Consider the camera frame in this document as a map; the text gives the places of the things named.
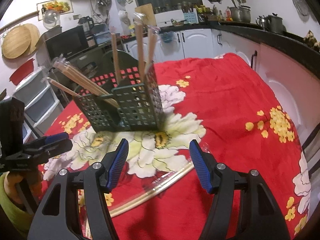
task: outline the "blue gripper pad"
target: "blue gripper pad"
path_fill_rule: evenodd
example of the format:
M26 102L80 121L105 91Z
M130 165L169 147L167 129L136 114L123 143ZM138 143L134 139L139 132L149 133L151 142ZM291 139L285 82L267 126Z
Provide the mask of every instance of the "blue gripper pad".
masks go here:
M59 140L63 140L63 139L69 139L69 134L66 133L66 132L63 132L63 133L58 133L58 134L55 134L55 135L52 135L52 136L48 136L44 143L45 144L50 144L50 143L54 143L56 141L59 141Z
M196 140L192 140L190 142L189 152L201 186L210 194L213 190L213 187L211 185L211 168L207 167L207 165L205 164L202 158L202 150Z
M119 146L115 150L116 152L116 158L113 161L113 164L111 165L109 169L109 176L108 176L108 184L107 188L109 191L114 189L117 184L118 180L122 171L122 168L124 166L124 163L127 159L128 152L129 152L129 143L126 139L122 139L119 143Z

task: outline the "yellow cloth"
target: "yellow cloth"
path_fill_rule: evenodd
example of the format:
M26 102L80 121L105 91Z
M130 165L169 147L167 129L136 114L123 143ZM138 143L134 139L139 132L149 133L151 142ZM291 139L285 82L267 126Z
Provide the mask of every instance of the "yellow cloth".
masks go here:
M23 237L27 238L33 216L22 211L11 202L4 191L4 178L5 174L2 174L0 177L0 205L13 226Z

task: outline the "red plastic container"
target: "red plastic container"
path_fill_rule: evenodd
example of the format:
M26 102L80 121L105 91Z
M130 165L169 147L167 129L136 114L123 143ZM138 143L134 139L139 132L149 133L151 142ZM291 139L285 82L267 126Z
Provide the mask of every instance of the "red plastic container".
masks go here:
M9 80L15 84L16 86L21 82L22 79L24 79L26 76L28 76L30 73L33 72L33 61L35 59L29 59L26 63L23 63L9 78Z

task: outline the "table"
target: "table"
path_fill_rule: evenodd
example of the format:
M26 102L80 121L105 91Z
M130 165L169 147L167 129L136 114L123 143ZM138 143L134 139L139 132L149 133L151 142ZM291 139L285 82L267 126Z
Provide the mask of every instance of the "table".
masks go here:
M74 147L40 167L43 189L60 169L85 169L126 138L127 162L118 187L106 196L112 212L157 178L187 167L188 145L196 139L231 169L260 172L293 238L307 221L311 186L295 126L270 87L231 53L159 63L155 70L166 114L163 131L95 134L71 102L47 135L66 131ZM235 193L228 237L236 230L239 197ZM114 217L113 223L121 240L198 239L211 202L193 169L156 197ZM84 209L83 193L79 206Z

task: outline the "metal screw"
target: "metal screw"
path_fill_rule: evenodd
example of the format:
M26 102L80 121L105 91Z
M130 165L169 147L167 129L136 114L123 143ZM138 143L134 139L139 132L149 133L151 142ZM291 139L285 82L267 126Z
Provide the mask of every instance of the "metal screw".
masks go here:
M66 169L62 169L61 171L59 171L59 174L61 175L61 176L63 176L63 175L66 175L67 174L67 170Z
M226 168L226 166L225 166L223 163L218 163L218 164L217 164L217 168L218 168L219 170L224 170L224 169Z
M251 171L251 175L253 176L258 176L259 175L259 172L257 170L252 170Z
M93 167L95 170L97 170L97 169L99 169L99 168L101 167L101 163L94 163L94 164L92 165L92 167Z

